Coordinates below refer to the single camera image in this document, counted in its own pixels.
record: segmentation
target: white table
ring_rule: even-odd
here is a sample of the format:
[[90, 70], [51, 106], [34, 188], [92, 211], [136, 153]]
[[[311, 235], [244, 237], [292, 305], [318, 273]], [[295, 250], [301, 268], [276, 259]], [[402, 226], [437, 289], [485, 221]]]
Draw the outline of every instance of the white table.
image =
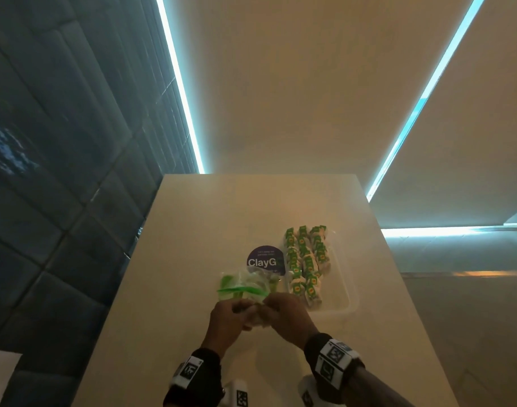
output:
[[[160, 406], [200, 345], [221, 272], [301, 224], [336, 228], [358, 292], [343, 323], [318, 328], [415, 405], [457, 406], [354, 175], [165, 176], [73, 406]], [[305, 374], [302, 352], [271, 328], [243, 333], [222, 361], [223, 381], [246, 380], [252, 407], [303, 405]]]

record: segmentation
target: person's right hand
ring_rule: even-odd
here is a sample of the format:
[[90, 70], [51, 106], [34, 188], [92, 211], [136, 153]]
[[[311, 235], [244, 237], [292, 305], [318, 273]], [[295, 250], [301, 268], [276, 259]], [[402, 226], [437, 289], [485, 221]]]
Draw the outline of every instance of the person's right hand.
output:
[[302, 350], [307, 340], [319, 332], [305, 304], [294, 294], [271, 293], [264, 299], [258, 313], [277, 334]]

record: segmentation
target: person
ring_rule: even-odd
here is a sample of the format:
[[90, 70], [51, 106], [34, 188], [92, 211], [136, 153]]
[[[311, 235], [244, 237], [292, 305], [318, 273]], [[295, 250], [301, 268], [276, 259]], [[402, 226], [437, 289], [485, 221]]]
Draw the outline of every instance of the person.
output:
[[[217, 406], [224, 394], [220, 385], [220, 360], [241, 332], [249, 330], [246, 325], [257, 315], [271, 325], [284, 340], [304, 351], [316, 378], [320, 398], [351, 407], [412, 406], [404, 397], [367, 371], [358, 358], [343, 359], [348, 354], [356, 357], [357, 353], [329, 335], [320, 333], [306, 306], [297, 296], [288, 293], [269, 294], [262, 305], [246, 299], [219, 301], [211, 311], [209, 326], [200, 348], [176, 371], [164, 406]], [[335, 354], [342, 357], [342, 362], [338, 364], [345, 366], [343, 376], [339, 376], [341, 378], [337, 383], [328, 374], [323, 374], [322, 370], [319, 373], [314, 368], [324, 354], [324, 349], [330, 347], [335, 347]], [[349, 366], [343, 360], [350, 360]]]

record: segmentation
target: purple circular sticker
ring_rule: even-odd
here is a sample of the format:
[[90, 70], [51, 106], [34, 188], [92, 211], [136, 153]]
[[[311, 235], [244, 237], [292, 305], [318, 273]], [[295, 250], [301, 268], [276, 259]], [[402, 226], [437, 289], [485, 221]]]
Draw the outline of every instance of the purple circular sticker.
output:
[[268, 271], [285, 275], [283, 252], [274, 246], [260, 246], [251, 251], [247, 258], [248, 266], [260, 267]]

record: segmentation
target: wristband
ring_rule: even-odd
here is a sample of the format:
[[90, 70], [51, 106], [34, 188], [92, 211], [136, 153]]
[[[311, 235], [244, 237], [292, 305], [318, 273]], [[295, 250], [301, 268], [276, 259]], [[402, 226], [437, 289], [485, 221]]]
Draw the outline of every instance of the wristband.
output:
[[163, 405], [217, 407], [223, 396], [221, 359], [213, 350], [199, 348], [175, 371]]
[[317, 392], [324, 401], [343, 404], [341, 390], [358, 367], [364, 367], [360, 355], [326, 333], [311, 337], [303, 352], [317, 381]]

